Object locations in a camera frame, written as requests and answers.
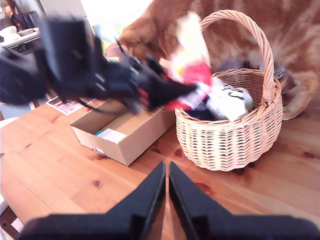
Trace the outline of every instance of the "black object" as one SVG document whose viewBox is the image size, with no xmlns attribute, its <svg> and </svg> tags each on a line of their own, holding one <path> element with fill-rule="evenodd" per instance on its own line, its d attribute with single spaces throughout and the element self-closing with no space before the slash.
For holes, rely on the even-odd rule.
<svg viewBox="0 0 320 240">
<path fill-rule="evenodd" d="M 217 119 L 212 115 L 212 113 L 208 109 L 204 110 L 189 110 L 186 111 L 191 117 L 202 121 L 216 121 Z"/>
<path fill-rule="evenodd" d="M 165 199 L 160 163 L 106 214 L 50 215 L 30 221 L 18 240 L 144 240 Z M 291 216 L 232 215 L 171 162 L 169 195 L 188 240 L 319 240 L 310 221 Z"/>
<path fill-rule="evenodd" d="M 18 240 L 143 240 L 166 195 L 161 162 L 106 214 L 50 215 L 30 221 Z"/>
<path fill-rule="evenodd" d="M 203 102 L 195 110 L 189 110 L 186 111 L 186 113 L 191 117 L 202 121 L 216 121 L 217 119 L 215 118 L 215 116 L 213 116 L 212 113 L 206 108 L 207 101 L 208 97 L 204 99 Z"/>
<path fill-rule="evenodd" d="M 189 240 L 319 240 L 310 221 L 281 215 L 232 215 L 200 190 L 175 163 L 169 194 Z"/>
<path fill-rule="evenodd" d="M 1 88 L 5 86 L 0 95 L 2 102 L 27 104 L 44 95 L 44 91 L 53 89 L 62 101 L 70 99 L 86 105 L 80 98 L 116 99 L 130 112 L 135 112 L 135 103 L 140 101 L 142 92 L 146 106 L 152 110 L 196 89 L 196 86 L 165 78 L 162 67 L 151 56 L 147 64 L 129 55 L 125 55 L 123 62 L 108 62 L 102 54 L 99 38 L 94 38 L 93 48 L 89 46 L 82 20 L 44 19 L 40 34 L 42 46 L 34 50 L 36 62 L 15 54 L 14 58 L 20 62 L 15 64 L 8 60 L 12 52 L 1 55 L 0 84 Z M 28 70 L 29 66 L 32 66 L 32 72 Z M 39 87 L 30 78 L 42 81 Z M 24 86 L 30 81 L 33 90 L 26 93 L 19 87 L 16 91 L 18 99 L 14 99 L 16 95 L 6 94 L 10 93 L 6 89 L 14 89 L 17 85 L 11 79 Z"/>
<path fill-rule="evenodd" d="M 30 11 L 24 14 L 24 19 L 28 25 L 28 28 L 38 28 L 39 27 L 39 16 L 36 11 Z"/>
</svg>

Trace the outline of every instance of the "cat leg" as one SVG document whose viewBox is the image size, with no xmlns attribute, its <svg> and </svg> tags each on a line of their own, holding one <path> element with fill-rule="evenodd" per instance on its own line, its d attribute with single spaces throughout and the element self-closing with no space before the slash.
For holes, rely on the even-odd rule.
<svg viewBox="0 0 320 240">
<path fill-rule="evenodd" d="M 289 120 L 299 115 L 314 96 L 320 82 L 320 73 L 315 71 L 302 71 L 292 73 L 297 85 L 297 94 L 291 102 L 283 107 L 283 120 Z"/>
<path fill-rule="evenodd" d="M 293 77 L 287 71 L 284 72 L 283 77 L 280 79 L 280 83 L 281 83 L 282 95 L 286 94 L 296 86 L 296 83 Z"/>
</svg>

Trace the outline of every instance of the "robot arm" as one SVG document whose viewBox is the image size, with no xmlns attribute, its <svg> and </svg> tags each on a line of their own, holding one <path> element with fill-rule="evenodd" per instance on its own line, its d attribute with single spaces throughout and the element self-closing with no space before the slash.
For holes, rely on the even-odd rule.
<svg viewBox="0 0 320 240">
<path fill-rule="evenodd" d="M 145 105 L 154 109 L 196 89 L 168 79 L 152 56 L 147 64 L 128 55 L 122 62 L 107 61 L 99 38 L 93 48 L 88 44 L 83 21 L 47 19 L 40 33 L 43 47 L 33 51 L 35 62 L 1 50 L 2 102 L 27 104 L 52 89 L 62 100 L 116 99 L 135 112 L 142 93 Z"/>
</svg>

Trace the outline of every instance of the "basket handle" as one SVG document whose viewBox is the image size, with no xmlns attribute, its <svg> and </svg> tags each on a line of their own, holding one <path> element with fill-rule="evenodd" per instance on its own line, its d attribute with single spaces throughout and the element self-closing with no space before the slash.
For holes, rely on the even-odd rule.
<svg viewBox="0 0 320 240">
<path fill-rule="evenodd" d="M 270 104 L 276 98 L 276 89 L 274 81 L 274 56 L 265 33 L 249 16 L 235 10 L 219 10 L 206 16 L 201 22 L 201 30 L 205 30 L 210 24 L 228 19 L 241 23 L 254 36 L 260 50 L 263 54 L 264 78 L 262 100 Z"/>
</svg>

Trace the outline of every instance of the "paper card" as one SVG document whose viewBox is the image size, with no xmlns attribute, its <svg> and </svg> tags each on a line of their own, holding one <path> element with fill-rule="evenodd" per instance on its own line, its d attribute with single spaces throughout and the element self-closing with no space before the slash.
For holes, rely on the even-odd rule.
<svg viewBox="0 0 320 240">
<path fill-rule="evenodd" d="M 113 142 L 115 144 L 118 144 L 126 136 L 127 135 L 123 134 L 122 132 L 118 132 L 110 128 L 97 135 L 97 137 Z"/>
<path fill-rule="evenodd" d="M 84 101 L 86 104 L 90 104 L 96 99 L 95 98 L 90 98 L 90 99 L 81 98 L 81 100 Z M 53 107 L 54 109 L 58 110 L 59 112 L 65 114 L 67 116 L 70 114 L 73 114 L 75 111 L 84 107 L 82 104 L 80 104 L 79 102 L 77 102 L 75 100 L 67 100 L 67 103 L 64 104 L 58 96 L 47 101 L 46 104 L 48 104 L 49 106 Z"/>
</svg>

